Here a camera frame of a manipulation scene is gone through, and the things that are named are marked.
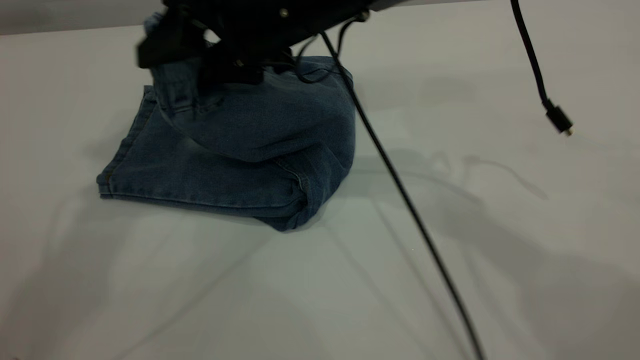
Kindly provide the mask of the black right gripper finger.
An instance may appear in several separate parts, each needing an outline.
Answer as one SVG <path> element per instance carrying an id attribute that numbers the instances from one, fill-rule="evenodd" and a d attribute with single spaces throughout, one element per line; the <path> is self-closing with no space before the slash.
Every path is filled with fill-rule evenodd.
<path id="1" fill-rule="evenodd" d="M 207 48 L 205 32 L 196 30 L 154 30 L 137 46 L 137 66 L 156 66 L 199 57 Z"/>

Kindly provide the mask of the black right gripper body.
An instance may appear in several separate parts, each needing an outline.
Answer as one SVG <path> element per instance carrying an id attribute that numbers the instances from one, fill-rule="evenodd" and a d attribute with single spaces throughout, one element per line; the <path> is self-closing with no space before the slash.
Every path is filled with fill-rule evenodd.
<path id="1" fill-rule="evenodd" d="M 279 51 L 317 34 L 316 0 L 169 0 L 224 43 L 242 51 Z"/>

